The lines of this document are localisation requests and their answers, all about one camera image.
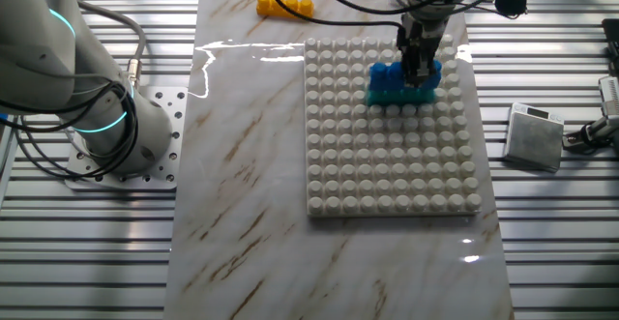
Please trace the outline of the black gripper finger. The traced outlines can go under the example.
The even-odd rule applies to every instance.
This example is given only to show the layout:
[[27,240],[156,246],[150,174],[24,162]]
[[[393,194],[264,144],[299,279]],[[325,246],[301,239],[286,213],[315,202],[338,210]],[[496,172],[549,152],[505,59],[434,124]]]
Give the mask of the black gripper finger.
[[422,83],[422,88],[436,88],[438,86],[438,65],[434,64],[430,69],[427,78]]
[[422,85],[422,78],[418,74],[419,65],[415,63],[404,63],[403,74],[404,82],[408,87],[420,88]]

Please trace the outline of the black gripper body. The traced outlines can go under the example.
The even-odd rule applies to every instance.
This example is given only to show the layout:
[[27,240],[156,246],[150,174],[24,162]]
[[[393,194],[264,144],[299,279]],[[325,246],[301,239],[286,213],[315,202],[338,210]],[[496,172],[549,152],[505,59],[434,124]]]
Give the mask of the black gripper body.
[[404,32],[398,37],[401,62],[406,69],[433,69],[434,55],[445,32],[446,19],[401,17]]

